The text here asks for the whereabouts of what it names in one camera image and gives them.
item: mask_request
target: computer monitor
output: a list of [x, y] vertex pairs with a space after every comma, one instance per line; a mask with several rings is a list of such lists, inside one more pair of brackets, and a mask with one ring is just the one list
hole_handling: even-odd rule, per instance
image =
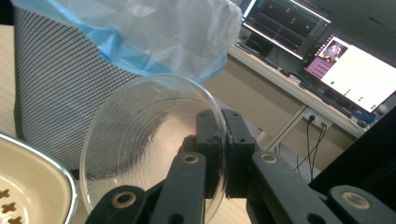
[[244, 0], [242, 24], [302, 59], [331, 23], [318, 7], [293, 0]]
[[368, 113], [396, 91], [396, 68], [334, 34], [325, 40], [304, 70]]

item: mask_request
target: power socket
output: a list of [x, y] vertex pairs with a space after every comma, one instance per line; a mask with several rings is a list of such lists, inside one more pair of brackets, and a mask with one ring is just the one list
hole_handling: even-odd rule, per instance
[[323, 127], [323, 124], [326, 124], [327, 128], [330, 128], [330, 126], [332, 126], [332, 121], [329, 119], [326, 119], [325, 117], [323, 117], [322, 115], [320, 115], [317, 111], [311, 109], [310, 111], [308, 111], [308, 113], [305, 114], [304, 118], [306, 120], [309, 120], [309, 117], [315, 116], [315, 119], [312, 120], [311, 123], [315, 124], [317, 127], [319, 127], [320, 129]]

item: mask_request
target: white plastic bag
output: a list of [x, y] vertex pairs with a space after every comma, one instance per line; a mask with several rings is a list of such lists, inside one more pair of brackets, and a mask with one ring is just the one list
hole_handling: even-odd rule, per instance
[[76, 26], [111, 63], [138, 75], [218, 74], [241, 24], [229, 0], [12, 0]]

